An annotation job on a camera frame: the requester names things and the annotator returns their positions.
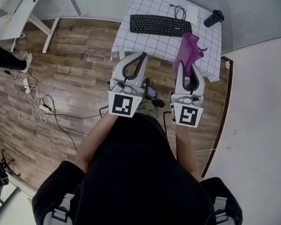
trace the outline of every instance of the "desk leg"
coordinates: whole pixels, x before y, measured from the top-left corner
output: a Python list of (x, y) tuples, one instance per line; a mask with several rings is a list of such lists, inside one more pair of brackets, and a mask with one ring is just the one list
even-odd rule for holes
[(49, 29), (45, 24), (43, 24), (43, 23), (41, 22), (41, 20), (39, 20), (39, 19), (38, 19), (36, 16), (34, 16), (33, 14), (30, 14), (28, 19), (29, 19), (29, 21), (31, 21), (34, 25), (36, 25), (40, 30), (42, 30), (45, 34), (48, 35), (48, 38), (47, 38), (47, 40), (46, 40), (46, 42), (45, 42), (44, 49), (43, 49), (43, 53), (46, 53), (46, 52), (47, 52), (47, 49), (48, 49), (48, 46), (49, 46), (49, 43), (50, 43), (50, 40), (51, 40), (51, 38), (52, 38), (52, 36), (53, 36), (54, 30), (55, 30), (55, 28), (56, 28), (56, 26), (57, 26), (57, 23), (58, 23), (60, 17), (55, 18), (55, 21), (54, 21), (54, 23), (53, 23), (51, 29)]
[(10, 50), (11, 52), (14, 51), (17, 40), (18, 40), (17, 38), (14, 39), (13, 45), (11, 46), (11, 50)]
[(125, 51), (119, 51), (120, 59), (122, 60), (125, 57)]

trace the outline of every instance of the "purple cloth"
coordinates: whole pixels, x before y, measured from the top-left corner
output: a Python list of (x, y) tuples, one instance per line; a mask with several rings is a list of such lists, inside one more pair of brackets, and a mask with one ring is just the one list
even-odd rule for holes
[(176, 59), (173, 63), (173, 70), (175, 73), (178, 73), (179, 64), (182, 61), (185, 66), (185, 76), (190, 76), (193, 63), (204, 57), (203, 52), (206, 51), (207, 48), (199, 48), (197, 45), (198, 40), (199, 37), (190, 32), (183, 34)]

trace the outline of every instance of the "grid pattern tablecloth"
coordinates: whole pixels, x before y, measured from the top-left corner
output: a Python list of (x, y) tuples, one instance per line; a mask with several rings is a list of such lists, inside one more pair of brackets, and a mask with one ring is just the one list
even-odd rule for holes
[[(163, 0), (131, 0), (124, 19), (118, 30), (117, 37), (112, 47), (112, 55), (118, 51), (146, 52), (148, 55), (158, 57), (167, 61), (174, 61), (180, 47), (181, 37), (169, 37), (144, 33), (130, 32), (130, 15), (160, 15), (174, 16), (174, 8), (170, 3)], [(219, 80), (222, 32), (221, 24), (218, 23), (211, 28), (204, 25), (204, 19), (198, 17), (198, 23), (192, 24), (192, 33), (198, 36), (198, 46), (207, 48), (204, 57), (196, 61), (196, 66), (203, 76), (210, 81)]]

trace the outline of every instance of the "white cable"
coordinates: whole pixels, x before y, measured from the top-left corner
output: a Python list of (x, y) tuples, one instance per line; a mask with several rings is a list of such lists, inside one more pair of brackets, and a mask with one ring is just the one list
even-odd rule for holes
[[(31, 95), (31, 91), (32, 91), (32, 89), (33, 89), (34, 87), (37, 88), (38, 105), (37, 105), (37, 103), (33, 100), (33, 97), (32, 97), (32, 95)], [(49, 97), (49, 96), (44, 96), (44, 97), (43, 97), (43, 100), (44, 100), (44, 98), (49, 98), (49, 99), (52, 101), (52, 103), (53, 103), (53, 100), (52, 100), (51, 97)], [(41, 122), (45, 124), (45, 123), (47, 122), (47, 119), (48, 119), (48, 117), (49, 117), (49, 114), (47, 114), (46, 111), (43, 111), (43, 110), (40, 108), (40, 105), (41, 105), (41, 104), (40, 104), (40, 98), (39, 98), (39, 93), (38, 93), (38, 86), (33, 85), (33, 86), (30, 88), (29, 101), (31, 102), (31, 104), (33, 104), (33, 105), (37, 108), (37, 111), (38, 111), (38, 114), (39, 114), (39, 116), (40, 116)], [(57, 122), (57, 124), (60, 126), (60, 128), (63, 129), (63, 130), (65, 130), (65, 131), (69, 131), (69, 132), (72, 132), (72, 133), (76, 133), (76, 134), (80, 134), (80, 135), (83, 135), (83, 136), (87, 136), (86, 134), (82, 134), (82, 133), (78, 133), (78, 132), (75, 132), (75, 131), (66, 129), (66, 128), (64, 128), (63, 126), (61, 126), (61, 125), (58, 123), (58, 121), (56, 121), (56, 122)]]
[[(33, 89), (34, 87), (37, 88), (38, 105), (37, 105), (36, 101), (33, 99), (32, 95), (31, 95), (31, 91), (32, 91), (32, 89)], [(46, 114), (46, 113), (44, 113), (44, 111), (40, 108), (40, 99), (39, 99), (39, 93), (38, 93), (38, 86), (33, 85), (33, 86), (30, 88), (30, 93), (28, 94), (28, 96), (29, 96), (29, 101), (30, 101), (30, 103), (33, 104), (33, 105), (37, 108), (37, 112), (38, 112), (38, 114), (39, 114), (39, 117), (40, 117), (40, 119), (41, 119), (41, 122), (45, 124), (45, 123), (47, 122), (47, 119), (48, 119), (49, 115)]]
[(212, 150), (216, 150), (216, 149), (206, 149), (206, 150), (199, 150), (199, 151), (195, 151), (195, 152), (212, 151)]

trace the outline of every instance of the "phone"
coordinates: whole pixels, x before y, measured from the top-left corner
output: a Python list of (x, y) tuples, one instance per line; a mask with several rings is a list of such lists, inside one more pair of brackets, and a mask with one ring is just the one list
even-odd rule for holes
[(146, 98), (154, 99), (156, 98), (156, 90), (149, 85), (146, 85)]

